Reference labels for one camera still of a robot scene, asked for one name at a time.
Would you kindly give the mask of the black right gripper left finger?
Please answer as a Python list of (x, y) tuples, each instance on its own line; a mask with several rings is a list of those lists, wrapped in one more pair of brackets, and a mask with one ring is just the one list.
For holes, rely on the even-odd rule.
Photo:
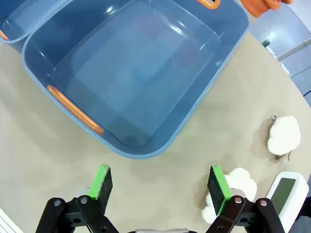
[(72, 233), (78, 227), (87, 227), (91, 233), (114, 233), (116, 228), (105, 216), (112, 187), (111, 168), (101, 165), (87, 194), (69, 202), (62, 198), (47, 201), (36, 232)]

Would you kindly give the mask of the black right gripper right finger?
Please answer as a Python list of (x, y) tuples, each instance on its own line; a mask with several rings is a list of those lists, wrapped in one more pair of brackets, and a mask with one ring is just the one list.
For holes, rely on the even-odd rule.
[(230, 233), (234, 226), (242, 226), (248, 233), (285, 232), (272, 201), (261, 198), (251, 202), (234, 196), (220, 166), (210, 168), (207, 188), (217, 216), (208, 233)]

